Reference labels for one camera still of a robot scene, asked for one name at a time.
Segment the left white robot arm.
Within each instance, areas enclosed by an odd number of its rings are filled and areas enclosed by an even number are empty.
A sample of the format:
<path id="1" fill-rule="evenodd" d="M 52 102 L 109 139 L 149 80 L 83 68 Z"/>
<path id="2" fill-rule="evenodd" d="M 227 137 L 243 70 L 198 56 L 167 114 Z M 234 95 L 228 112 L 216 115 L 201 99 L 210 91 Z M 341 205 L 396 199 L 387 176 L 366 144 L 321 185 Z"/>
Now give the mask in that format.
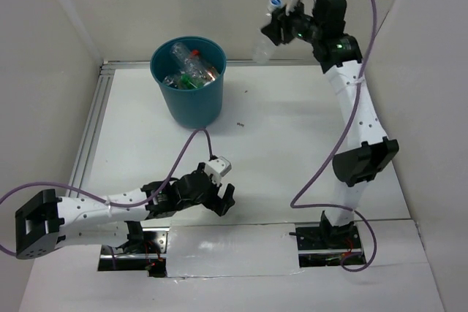
<path id="1" fill-rule="evenodd" d="M 142 222 L 169 218 L 197 205 L 223 216 L 235 204 L 232 184 L 219 196 L 231 163 L 219 157 L 168 183 L 93 199 L 58 197 L 52 189 L 36 194 L 15 213 L 15 257 L 36 259 L 64 246 L 104 245 L 134 253 L 144 244 Z"/>

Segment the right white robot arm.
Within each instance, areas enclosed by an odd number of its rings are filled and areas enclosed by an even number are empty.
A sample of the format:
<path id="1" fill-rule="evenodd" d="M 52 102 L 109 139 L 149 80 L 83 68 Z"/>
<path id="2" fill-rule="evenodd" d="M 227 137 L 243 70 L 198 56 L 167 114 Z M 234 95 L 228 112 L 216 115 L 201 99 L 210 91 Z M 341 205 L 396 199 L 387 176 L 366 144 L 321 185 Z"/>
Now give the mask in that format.
<path id="1" fill-rule="evenodd" d="M 338 99 L 344 131 L 318 171 L 299 191 L 304 195 L 325 168 L 332 167 L 336 179 L 334 201 L 325 206 L 319 224 L 320 242 L 328 248 L 351 239 L 363 191 L 399 151 L 397 140 L 388 137 L 377 117 L 358 42 L 344 31 L 346 10 L 346 0 L 315 0 L 311 14 L 306 14 L 301 0 L 286 4 L 270 0 L 267 22 L 260 29 L 266 42 L 274 47 L 294 39 L 309 43 Z"/>

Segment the clear bottle red cap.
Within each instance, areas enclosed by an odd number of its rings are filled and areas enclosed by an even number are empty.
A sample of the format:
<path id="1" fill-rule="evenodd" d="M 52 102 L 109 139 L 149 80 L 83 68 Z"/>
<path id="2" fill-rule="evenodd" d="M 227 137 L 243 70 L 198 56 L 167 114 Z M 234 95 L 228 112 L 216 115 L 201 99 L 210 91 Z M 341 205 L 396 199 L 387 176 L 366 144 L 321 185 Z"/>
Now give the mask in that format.
<path id="1" fill-rule="evenodd" d="M 204 59 L 199 50 L 192 50 L 191 56 L 196 58 L 200 62 L 202 68 L 204 68 L 205 77 L 208 82 L 213 82 L 218 78 L 219 72 L 217 69 Z"/>

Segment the green plastic bottle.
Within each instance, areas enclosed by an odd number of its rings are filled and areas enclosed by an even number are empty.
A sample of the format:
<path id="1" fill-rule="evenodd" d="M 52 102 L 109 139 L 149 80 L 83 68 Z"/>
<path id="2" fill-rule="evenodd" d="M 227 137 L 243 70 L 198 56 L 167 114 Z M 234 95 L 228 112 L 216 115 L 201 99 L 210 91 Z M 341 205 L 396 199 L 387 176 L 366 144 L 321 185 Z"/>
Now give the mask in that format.
<path id="1" fill-rule="evenodd" d="M 192 77 L 186 74 L 182 74 L 177 78 L 177 86 L 178 89 L 183 89 L 183 90 L 193 90 L 199 88 L 199 85 L 197 84 L 196 81 L 192 80 Z"/>

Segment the clear bottle blue cap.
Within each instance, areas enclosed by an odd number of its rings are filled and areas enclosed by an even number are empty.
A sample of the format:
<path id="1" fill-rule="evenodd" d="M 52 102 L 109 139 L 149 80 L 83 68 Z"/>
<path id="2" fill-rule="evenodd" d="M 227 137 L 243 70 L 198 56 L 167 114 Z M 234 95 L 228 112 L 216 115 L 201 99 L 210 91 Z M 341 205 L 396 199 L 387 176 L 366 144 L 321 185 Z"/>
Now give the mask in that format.
<path id="1" fill-rule="evenodd" d="M 257 32 L 252 50 L 252 60 L 257 64 L 267 63 L 276 51 L 276 35 L 271 21 L 273 12 L 281 8 L 282 0 L 269 0 L 267 3 L 264 19 Z"/>

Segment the clear labelled bottle white cap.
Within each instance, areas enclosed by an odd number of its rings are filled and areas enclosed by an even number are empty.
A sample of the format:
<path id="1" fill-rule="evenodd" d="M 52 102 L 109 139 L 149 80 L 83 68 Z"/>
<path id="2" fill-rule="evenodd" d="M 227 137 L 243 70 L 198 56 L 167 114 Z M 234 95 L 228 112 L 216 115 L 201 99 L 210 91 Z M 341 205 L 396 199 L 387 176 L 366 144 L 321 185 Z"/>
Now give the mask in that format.
<path id="1" fill-rule="evenodd" d="M 162 82 L 170 88 L 182 89 L 181 75 L 179 74 L 168 75 Z"/>

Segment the clear crushed bottle white cap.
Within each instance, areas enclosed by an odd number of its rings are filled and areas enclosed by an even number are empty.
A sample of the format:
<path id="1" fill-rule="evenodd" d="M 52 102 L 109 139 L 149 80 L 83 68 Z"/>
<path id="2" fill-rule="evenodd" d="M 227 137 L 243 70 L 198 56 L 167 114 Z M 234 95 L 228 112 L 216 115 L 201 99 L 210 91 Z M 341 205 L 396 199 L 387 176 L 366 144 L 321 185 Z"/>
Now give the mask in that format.
<path id="1" fill-rule="evenodd" d="M 205 69 L 200 60 L 182 42 L 176 42 L 170 52 L 188 75 L 205 79 Z"/>

